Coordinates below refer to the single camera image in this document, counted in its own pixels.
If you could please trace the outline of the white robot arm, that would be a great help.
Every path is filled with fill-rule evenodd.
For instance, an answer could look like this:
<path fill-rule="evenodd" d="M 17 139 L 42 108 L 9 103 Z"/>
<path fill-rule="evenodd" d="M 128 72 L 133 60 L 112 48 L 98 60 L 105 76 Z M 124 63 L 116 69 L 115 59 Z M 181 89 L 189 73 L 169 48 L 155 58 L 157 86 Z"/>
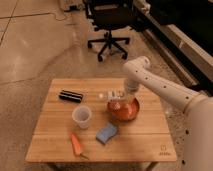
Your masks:
<path fill-rule="evenodd" d="M 136 92 L 143 85 L 181 110 L 187 116 L 181 171 L 213 171 L 213 97 L 157 76 L 149 67 L 146 56 L 127 61 L 125 90 Z"/>

